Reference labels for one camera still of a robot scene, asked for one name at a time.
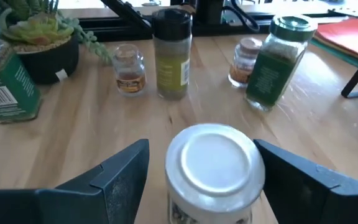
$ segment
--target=black plant pot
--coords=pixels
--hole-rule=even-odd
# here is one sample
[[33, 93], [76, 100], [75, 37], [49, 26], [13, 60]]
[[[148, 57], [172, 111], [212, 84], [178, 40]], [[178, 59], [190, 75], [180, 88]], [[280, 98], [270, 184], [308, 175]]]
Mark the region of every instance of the black plant pot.
[[19, 54], [19, 57], [36, 84], [53, 84], [75, 71], [79, 57], [78, 39], [73, 35], [68, 42], [54, 49]]

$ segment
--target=wooden tabletop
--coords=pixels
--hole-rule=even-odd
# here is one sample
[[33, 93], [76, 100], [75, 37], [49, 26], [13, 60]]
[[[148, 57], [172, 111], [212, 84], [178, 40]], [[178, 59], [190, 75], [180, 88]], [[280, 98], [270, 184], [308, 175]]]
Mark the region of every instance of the wooden tabletop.
[[[279, 104], [262, 113], [227, 80], [241, 37], [193, 39], [190, 87], [181, 101], [156, 94], [151, 40], [132, 42], [144, 54], [148, 81], [137, 98], [121, 96], [112, 68], [81, 48], [76, 73], [42, 87], [36, 120], [0, 125], [0, 189], [55, 187], [147, 138], [149, 175], [136, 223], [166, 223], [165, 152], [176, 134], [196, 123], [231, 125], [358, 179], [358, 99], [339, 94], [356, 68], [311, 45]], [[264, 196], [253, 211], [256, 223], [276, 222]]]

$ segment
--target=green cap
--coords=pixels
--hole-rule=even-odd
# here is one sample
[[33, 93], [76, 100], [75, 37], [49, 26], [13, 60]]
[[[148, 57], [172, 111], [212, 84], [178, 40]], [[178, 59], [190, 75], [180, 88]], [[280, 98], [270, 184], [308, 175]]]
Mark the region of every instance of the green cap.
[[295, 42], [310, 40], [317, 29], [317, 23], [312, 22], [310, 17], [275, 16], [270, 24], [270, 33], [276, 37]]

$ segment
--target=white jar lid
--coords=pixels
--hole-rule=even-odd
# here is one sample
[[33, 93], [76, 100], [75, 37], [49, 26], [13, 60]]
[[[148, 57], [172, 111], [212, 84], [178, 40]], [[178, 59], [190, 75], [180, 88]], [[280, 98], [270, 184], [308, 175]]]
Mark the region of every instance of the white jar lid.
[[265, 166], [255, 144], [222, 124], [197, 124], [175, 136], [165, 173], [173, 201], [196, 220], [201, 213], [232, 213], [239, 215], [233, 217], [238, 221], [265, 182]]

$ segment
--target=jar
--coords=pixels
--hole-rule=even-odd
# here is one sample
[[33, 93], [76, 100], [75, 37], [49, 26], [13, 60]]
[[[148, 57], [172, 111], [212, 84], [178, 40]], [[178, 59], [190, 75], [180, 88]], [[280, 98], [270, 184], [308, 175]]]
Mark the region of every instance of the jar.
[[133, 44], [118, 46], [112, 57], [118, 91], [124, 96], [139, 96], [146, 86], [143, 55]]
[[190, 76], [192, 16], [181, 9], [153, 13], [157, 93], [167, 100], [183, 98]]
[[255, 108], [271, 110], [286, 90], [317, 24], [306, 16], [275, 16], [246, 90]]
[[222, 124], [186, 128], [165, 158], [168, 223], [251, 224], [251, 205], [265, 182], [255, 144]]
[[0, 123], [37, 117], [41, 93], [14, 49], [0, 39]]
[[262, 41], [255, 38], [243, 38], [234, 48], [234, 59], [230, 66], [229, 81], [234, 87], [245, 88], [254, 69]]

